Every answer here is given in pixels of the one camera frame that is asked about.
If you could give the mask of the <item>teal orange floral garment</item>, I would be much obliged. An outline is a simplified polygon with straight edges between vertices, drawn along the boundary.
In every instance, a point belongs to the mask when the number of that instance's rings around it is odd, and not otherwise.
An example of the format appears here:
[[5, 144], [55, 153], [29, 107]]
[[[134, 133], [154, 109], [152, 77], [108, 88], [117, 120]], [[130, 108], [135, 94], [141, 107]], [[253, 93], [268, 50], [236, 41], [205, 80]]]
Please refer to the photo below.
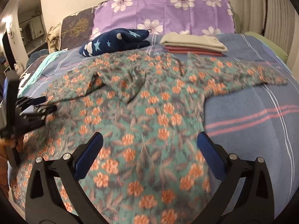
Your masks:
[[13, 200], [25, 206], [34, 161], [72, 153], [95, 132], [103, 148], [80, 182], [110, 223], [191, 223], [211, 198], [208, 165], [197, 149], [206, 98], [286, 79], [256, 62], [189, 55], [104, 54], [53, 81], [57, 106], [24, 137]]

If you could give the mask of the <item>beige crumpled cloth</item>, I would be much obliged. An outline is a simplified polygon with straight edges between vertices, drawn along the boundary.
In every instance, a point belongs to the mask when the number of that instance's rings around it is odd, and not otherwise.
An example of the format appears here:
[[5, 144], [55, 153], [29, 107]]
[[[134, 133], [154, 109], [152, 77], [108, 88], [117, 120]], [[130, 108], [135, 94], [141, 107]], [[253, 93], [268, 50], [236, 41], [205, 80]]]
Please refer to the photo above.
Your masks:
[[46, 42], [50, 54], [60, 50], [60, 32], [61, 23], [58, 23], [55, 26], [51, 26], [47, 33]]

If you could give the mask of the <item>blue plaid bed sheet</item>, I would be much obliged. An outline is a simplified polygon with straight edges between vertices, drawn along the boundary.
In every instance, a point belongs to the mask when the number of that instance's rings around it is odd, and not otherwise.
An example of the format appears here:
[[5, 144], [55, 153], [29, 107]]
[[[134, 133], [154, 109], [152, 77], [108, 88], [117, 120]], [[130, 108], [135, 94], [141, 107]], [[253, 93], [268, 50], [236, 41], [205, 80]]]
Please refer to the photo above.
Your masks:
[[[232, 33], [220, 34], [218, 39], [228, 48], [223, 56], [197, 56], [256, 62], [286, 79], [283, 85], [262, 83], [212, 96], [204, 102], [203, 132], [214, 143], [240, 159], [265, 160], [274, 194], [274, 215], [278, 216], [298, 189], [298, 82], [287, 66], [256, 38]], [[194, 55], [168, 53], [155, 45], [134, 50], [149, 56], [170, 54], [183, 62]], [[84, 57], [78, 51], [76, 48], [48, 55], [36, 70], [41, 79], [26, 94], [34, 98], [44, 96], [53, 81], [98, 57]], [[214, 177], [209, 166], [208, 176], [212, 198], [221, 181]]]

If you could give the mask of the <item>dark tree pattern pillow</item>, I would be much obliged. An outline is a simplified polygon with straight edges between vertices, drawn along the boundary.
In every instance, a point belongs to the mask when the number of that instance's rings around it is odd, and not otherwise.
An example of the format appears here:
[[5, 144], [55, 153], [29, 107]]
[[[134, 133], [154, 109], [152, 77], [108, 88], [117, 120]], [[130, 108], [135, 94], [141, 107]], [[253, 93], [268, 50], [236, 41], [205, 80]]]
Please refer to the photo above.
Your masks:
[[65, 17], [61, 24], [60, 50], [71, 50], [87, 42], [92, 34], [96, 6]]

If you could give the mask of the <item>navy star folded garment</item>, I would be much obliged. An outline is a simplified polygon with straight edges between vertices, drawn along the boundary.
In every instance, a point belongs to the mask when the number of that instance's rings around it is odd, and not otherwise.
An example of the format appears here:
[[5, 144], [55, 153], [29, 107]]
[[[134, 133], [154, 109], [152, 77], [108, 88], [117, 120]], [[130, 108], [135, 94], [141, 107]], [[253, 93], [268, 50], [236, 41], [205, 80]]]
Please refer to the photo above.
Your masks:
[[144, 48], [150, 46], [150, 42], [147, 41], [149, 34], [149, 31], [144, 29], [113, 29], [82, 45], [78, 52], [84, 57], [92, 57]]

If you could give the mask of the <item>green pillow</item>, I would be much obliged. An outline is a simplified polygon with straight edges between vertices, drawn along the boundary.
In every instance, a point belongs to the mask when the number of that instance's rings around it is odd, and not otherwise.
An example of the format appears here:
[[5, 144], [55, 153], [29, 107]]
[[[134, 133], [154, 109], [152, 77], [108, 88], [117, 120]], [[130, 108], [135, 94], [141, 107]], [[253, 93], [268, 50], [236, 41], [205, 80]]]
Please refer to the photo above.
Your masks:
[[257, 38], [258, 40], [263, 42], [265, 45], [267, 45], [275, 53], [275, 55], [278, 56], [284, 63], [287, 63], [288, 54], [282, 48], [280, 48], [278, 45], [276, 45], [274, 42], [272, 42], [271, 40], [265, 38], [264, 36], [262, 36], [258, 33], [252, 32], [252, 31], [245, 32], [245, 35], [249, 35], [249, 36], [253, 36], [253, 37]]

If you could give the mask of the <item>purple floral pillow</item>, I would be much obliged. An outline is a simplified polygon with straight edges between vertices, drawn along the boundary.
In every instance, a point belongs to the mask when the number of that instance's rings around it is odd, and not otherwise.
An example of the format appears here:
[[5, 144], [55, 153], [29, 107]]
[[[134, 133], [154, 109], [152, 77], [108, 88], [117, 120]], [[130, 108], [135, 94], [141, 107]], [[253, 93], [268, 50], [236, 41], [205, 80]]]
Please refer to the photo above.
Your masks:
[[150, 34], [215, 36], [235, 33], [228, 0], [108, 0], [94, 12], [90, 39], [116, 28], [148, 30]]

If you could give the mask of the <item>red folded garment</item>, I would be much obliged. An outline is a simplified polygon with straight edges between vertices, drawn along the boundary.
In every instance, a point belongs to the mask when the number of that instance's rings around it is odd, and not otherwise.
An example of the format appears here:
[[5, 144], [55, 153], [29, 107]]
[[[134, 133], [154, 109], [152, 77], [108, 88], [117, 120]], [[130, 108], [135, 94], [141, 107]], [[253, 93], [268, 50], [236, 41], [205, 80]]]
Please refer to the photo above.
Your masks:
[[188, 47], [181, 47], [181, 46], [165, 46], [165, 49], [174, 54], [196, 54], [196, 55], [212, 55], [212, 56], [223, 56], [222, 52], [207, 50], [207, 49], [200, 49], [200, 48], [188, 48]]

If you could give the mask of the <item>white curtain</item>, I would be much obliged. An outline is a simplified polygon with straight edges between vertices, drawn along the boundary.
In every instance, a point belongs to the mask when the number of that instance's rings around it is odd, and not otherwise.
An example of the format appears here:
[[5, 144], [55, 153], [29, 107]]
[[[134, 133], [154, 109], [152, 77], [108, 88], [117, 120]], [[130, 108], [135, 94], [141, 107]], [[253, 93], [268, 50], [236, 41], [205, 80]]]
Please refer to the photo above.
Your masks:
[[238, 32], [254, 32], [287, 54], [295, 31], [295, 9], [290, 0], [238, 0], [235, 7]]

